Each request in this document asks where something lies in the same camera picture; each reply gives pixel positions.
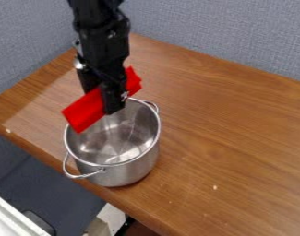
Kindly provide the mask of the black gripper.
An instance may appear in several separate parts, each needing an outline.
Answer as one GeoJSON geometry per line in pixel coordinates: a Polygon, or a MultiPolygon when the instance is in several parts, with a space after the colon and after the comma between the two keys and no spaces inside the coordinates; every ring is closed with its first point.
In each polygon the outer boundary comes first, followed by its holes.
{"type": "Polygon", "coordinates": [[[124,107],[126,75],[123,61],[130,55],[130,20],[114,19],[94,24],[72,22],[78,33],[76,75],[84,93],[100,89],[103,112],[110,115],[124,107]]]}

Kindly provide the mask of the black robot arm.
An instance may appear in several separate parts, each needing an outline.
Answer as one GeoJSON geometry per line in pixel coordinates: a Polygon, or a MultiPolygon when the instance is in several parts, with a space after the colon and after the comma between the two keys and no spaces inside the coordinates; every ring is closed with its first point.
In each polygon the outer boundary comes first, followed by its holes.
{"type": "Polygon", "coordinates": [[[98,88],[103,112],[124,107],[127,98],[123,62],[130,55],[130,19],[119,10],[123,0],[67,0],[78,35],[74,68],[84,93],[98,88]]]}

